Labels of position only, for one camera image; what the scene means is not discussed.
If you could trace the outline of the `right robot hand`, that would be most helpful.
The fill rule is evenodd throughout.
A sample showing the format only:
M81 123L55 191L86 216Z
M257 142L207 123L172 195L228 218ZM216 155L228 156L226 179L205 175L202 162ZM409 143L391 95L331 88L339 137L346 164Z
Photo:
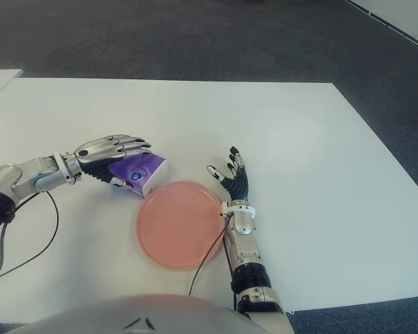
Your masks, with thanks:
M212 165L207 165L206 170L223 186L231 200L248 201L249 182L245 162L240 151L234 146L229 150L227 167L231 172L231 177L225 176Z

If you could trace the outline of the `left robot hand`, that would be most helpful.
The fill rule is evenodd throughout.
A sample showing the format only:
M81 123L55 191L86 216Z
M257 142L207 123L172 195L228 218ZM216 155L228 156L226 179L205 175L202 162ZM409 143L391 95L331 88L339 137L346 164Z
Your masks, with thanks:
M150 154L151 144L139 137L114 134L80 145L74 155L87 175L114 187L132 190L132 185L114 175L109 166L130 157Z

